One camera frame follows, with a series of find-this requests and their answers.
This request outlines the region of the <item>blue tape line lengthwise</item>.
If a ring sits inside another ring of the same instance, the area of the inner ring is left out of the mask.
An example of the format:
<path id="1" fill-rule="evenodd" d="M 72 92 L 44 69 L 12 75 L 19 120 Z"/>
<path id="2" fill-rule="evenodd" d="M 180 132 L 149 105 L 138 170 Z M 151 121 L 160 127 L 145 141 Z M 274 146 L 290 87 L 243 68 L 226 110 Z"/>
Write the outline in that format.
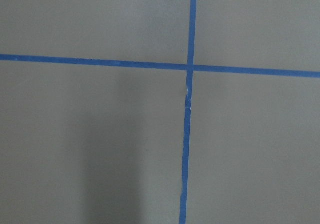
<path id="1" fill-rule="evenodd" d="M 193 77 L 194 77 L 194 58 L 195 58 L 195 39 L 196 39 L 196 17 L 197 0 L 190 0 L 189 8 L 189 33 L 188 33 L 188 52 L 186 64 L 186 96 L 184 106 L 184 127 L 183 127 L 183 151 L 181 167 L 181 195 L 179 207 L 179 223 L 187 222 L 188 206 L 188 180 L 189 180 L 189 157 L 190 157 L 190 136 L 191 136 L 191 117 L 192 117 L 192 96 L 193 96 Z"/>

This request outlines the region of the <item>blue tape line crosswise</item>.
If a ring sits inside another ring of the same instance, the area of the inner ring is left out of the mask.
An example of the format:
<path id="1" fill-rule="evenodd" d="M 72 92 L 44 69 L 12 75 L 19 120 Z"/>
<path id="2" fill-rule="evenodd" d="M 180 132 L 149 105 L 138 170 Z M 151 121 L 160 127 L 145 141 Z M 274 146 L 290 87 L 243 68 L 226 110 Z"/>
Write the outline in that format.
<path id="1" fill-rule="evenodd" d="M 192 69 L 193 71 L 199 71 L 199 72 L 221 72 L 221 73 L 255 74 L 255 75 L 270 75 L 270 76 L 305 77 L 305 78 L 320 77 L 320 73 L 318 71 L 249 68 L 249 67 L 233 67 L 233 66 L 214 66 L 214 65 L 189 66 L 187 64 L 174 64 L 174 63 L 138 62 L 138 61 L 85 59 L 85 58 L 69 58 L 69 57 L 34 56 L 34 55 L 14 55 L 14 54 L 1 54 L 0 59 L 1 61 L 5 60 L 5 61 L 41 62 L 41 63 L 60 63 L 60 64 L 93 65 L 93 66 L 168 69 L 168 70 L 183 70 L 183 71 Z"/>

